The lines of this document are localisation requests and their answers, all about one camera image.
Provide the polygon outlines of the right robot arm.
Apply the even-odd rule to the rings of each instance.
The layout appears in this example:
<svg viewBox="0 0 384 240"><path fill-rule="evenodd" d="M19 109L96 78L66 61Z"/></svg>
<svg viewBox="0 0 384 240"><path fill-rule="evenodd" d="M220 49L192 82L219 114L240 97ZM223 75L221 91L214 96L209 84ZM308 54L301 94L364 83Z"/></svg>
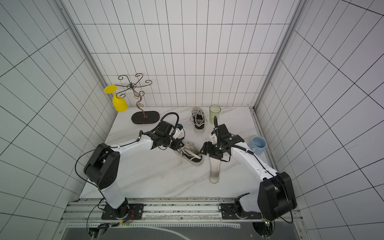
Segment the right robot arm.
<svg viewBox="0 0 384 240"><path fill-rule="evenodd" d="M263 219L271 222L291 213L297 206L292 179L286 172L278 172L262 161L238 135L232 135L226 125L214 124L211 140L200 150L210 158L210 182L218 183L221 163L228 154L244 164L256 177L256 194L245 193L232 204L220 204L223 219Z"/></svg>

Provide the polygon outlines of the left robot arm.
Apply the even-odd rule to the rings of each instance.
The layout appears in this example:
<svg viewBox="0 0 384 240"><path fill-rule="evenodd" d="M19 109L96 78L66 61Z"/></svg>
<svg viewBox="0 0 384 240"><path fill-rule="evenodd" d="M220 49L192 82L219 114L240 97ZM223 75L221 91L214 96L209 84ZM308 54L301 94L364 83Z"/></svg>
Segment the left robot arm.
<svg viewBox="0 0 384 240"><path fill-rule="evenodd" d="M117 183L120 158L130 158L158 147L178 150L184 146L182 139L178 138L183 131L180 124L161 121L151 131L140 131L135 140L112 146L105 143L97 146L84 167L84 174L101 191L107 203L106 210L111 211L114 218L124 220L131 210Z"/></svg>

